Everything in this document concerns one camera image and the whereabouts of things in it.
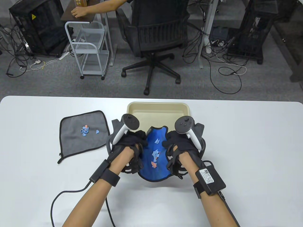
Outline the person's left hand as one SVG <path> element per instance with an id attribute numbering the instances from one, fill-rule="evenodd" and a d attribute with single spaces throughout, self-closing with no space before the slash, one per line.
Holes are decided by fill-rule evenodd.
<path id="1" fill-rule="evenodd" d="M 131 148 L 134 151 L 134 157 L 128 162 L 123 169 L 123 173 L 135 174 L 138 173 L 143 167 L 142 155 L 144 148 L 148 145 L 146 141 L 146 134 L 144 131 L 139 130 L 137 132 L 128 131 L 122 136 L 122 138 L 115 145 L 110 145 L 110 140 L 113 138 L 113 134 L 109 135 L 106 147 L 109 154 L 107 161 L 112 162 L 126 147 Z"/>

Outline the person's right hand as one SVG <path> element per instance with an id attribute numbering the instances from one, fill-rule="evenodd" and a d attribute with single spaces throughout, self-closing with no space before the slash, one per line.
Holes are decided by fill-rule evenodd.
<path id="1" fill-rule="evenodd" d="M 204 166 L 202 157 L 205 152 L 206 142 L 203 138 L 201 139 L 202 149 L 199 151 L 186 134 L 179 134 L 176 131 L 171 131 L 166 135 L 166 141 L 162 142 L 162 146 L 166 148 L 167 157 L 171 157 L 166 165 L 171 175 L 175 175 L 178 178 L 183 179 L 183 176 L 188 174 L 187 170 L 182 167 L 179 160 L 179 155 L 185 152 L 189 153 L 190 157 L 198 167 Z"/>

